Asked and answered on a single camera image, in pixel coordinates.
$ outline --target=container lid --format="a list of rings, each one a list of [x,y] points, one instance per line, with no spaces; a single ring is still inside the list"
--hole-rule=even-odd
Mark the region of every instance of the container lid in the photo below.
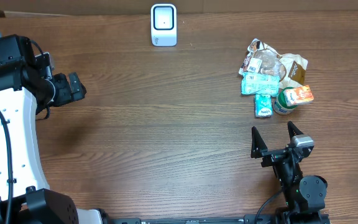
[[[277,96],[277,100],[284,108],[293,109],[293,108],[296,108],[298,105],[288,106],[287,102],[285,101],[284,91],[289,90],[289,89],[293,89],[293,87],[284,88],[283,91],[281,91],[281,93]]]

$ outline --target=green can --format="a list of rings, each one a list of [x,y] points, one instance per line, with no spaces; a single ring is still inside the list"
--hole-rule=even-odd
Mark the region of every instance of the green can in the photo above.
[[[276,111],[276,113],[281,115],[287,115],[290,114],[296,107],[295,106],[288,106],[285,102],[285,96],[284,96],[284,90],[293,89],[293,87],[286,87],[281,91],[280,94],[276,97],[276,100],[274,101],[273,110]]]

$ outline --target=wooden table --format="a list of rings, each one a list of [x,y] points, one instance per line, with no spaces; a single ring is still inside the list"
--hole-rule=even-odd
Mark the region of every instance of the wooden table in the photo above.
[[[37,122],[51,189],[77,207],[114,218],[256,213],[278,180],[250,158],[250,129],[280,148],[292,120],[315,140],[301,168],[328,181],[324,213],[358,223],[358,11],[178,15],[176,47],[152,46],[148,15],[0,19],[0,31],[36,40],[88,89]],[[312,105],[254,118],[237,76],[253,38],[308,59]]]

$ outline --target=food package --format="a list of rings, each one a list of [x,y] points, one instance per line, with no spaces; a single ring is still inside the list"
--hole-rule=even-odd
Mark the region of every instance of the food package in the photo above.
[[[278,94],[278,76],[262,75],[254,72],[244,72],[244,78],[241,81],[241,93],[251,94],[269,94],[276,97]]]
[[[305,82],[308,61],[300,55],[280,55],[271,46],[254,39],[248,46],[248,54],[242,64],[239,74],[256,72],[264,75],[280,77],[280,88],[298,88]]]
[[[255,117],[266,118],[273,115],[272,100],[268,94],[255,94]]]
[[[284,97],[288,106],[305,105],[314,100],[308,85],[284,90]]]

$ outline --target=pile of packages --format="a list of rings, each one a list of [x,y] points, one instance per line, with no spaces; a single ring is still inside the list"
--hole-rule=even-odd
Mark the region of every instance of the pile of packages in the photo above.
[[[303,86],[307,66],[308,61],[300,55],[280,55],[254,39],[239,74],[243,76],[241,93],[255,95],[255,116],[270,117],[273,110],[289,114],[298,105],[311,103],[314,99],[311,90],[308,85]]]

